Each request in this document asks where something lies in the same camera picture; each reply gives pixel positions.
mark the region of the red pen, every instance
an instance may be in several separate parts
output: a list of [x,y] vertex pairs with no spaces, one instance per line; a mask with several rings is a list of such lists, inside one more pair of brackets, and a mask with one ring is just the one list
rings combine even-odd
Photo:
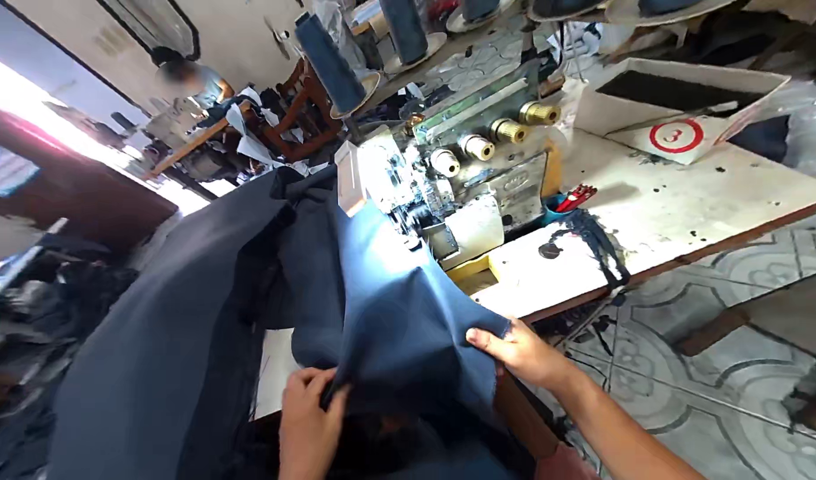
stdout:
[[579,197],[578,197],[576,200],[574,200],[573,202],[568,202],[568,203],[565,205],[565,207],[564,207],[564,208],[560,208],[560,209],[556,210],[556,213],[567,213],[567,212],[571,212],[571,211],[572,211],[574,208],[579,207],[580,205],[582,205],[582,204],[583,204],[583,202],[585,202],[586,200],[588,200],[588,199],[590,199],[591,197],[593,197],[595,193],[597,193],[597,189],[595,189],[594,187],[588,187],[588,190],[586,190],[586,191],[585,191],[585,192],[584,192],[582,195],[580,195],[580,196],[579,196]]
[[567,193],[567,196],[565,197],[565,200],[562,200],[559,206],[556,207],[556,213],[564,212],[565,208],[567,208],[567,206],[570,205],[572,202],[575,202],[580,197],[580,195],[585,193],[585,191],[586,186],[583,184],[580,184],[577,186],[577,188],[573,189],[572,191],[569,191]]

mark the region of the hand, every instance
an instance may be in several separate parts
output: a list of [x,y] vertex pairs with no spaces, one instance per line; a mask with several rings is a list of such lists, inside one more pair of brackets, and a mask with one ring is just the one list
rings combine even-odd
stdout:
[[562,387],[577,368],[558,350],[544,343],[526,324],[510,319],[503,339],[488,331],[471,328],[466,341],[506,365],[511,373],[550,391]]
[[305,368],[289,376],[280,430],[282,480],[321,480],[334,461],[349,387],[334,394],[327,412],[319,407],[319,399],[336,374],[336,368]]

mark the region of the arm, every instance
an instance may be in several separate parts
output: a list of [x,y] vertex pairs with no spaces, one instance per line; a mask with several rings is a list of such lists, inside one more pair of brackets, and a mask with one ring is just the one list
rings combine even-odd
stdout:
[[319,399],[336,374],[335,368],[305,368],[289,376],[283,390],[279,480],[323,480],[328,473],[343,428],[348,387],[334,394],[327,412],[319,408]]
[[227,80],[218,79],[216,83],[219,85],[219,87],[221,87],[221,95],[219,95],[219,98],[216,99],[219,104],[235,94],[233,87],[231,87],[231,84],[227,83]]
[[520,320],[512,320],[504,339],[472,328],[466,340],[504,363],[514,375],[549,390],[615,480],[704,480]]

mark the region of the white wall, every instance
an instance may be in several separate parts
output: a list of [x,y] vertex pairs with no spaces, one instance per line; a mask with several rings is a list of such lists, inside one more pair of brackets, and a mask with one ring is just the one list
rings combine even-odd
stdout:
[[147,117],[52,42],[0,5],[0,61],[55,98],[117,132],[109,115],[124,114],[133,123]]
[[40,238],[43,233],[30,223],[0,217],[0,259],[26,250]]
[[[8,0],[52,38],[151,114],[163,98],[149,54],[96,0]],[[297,59],[286,60],[265,26],[292,33],[304,9],[295,0],[178,0],[200,33],[200,60],[237,90],[284,82]]]

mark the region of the red circle number 3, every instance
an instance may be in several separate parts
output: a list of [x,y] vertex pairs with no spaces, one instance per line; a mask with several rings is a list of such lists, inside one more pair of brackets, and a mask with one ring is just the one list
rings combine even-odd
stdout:
[[704,130],[692,119],[654,125],[650,133],[651,145],[670,154],[681,154],[697,147],[704,140]]

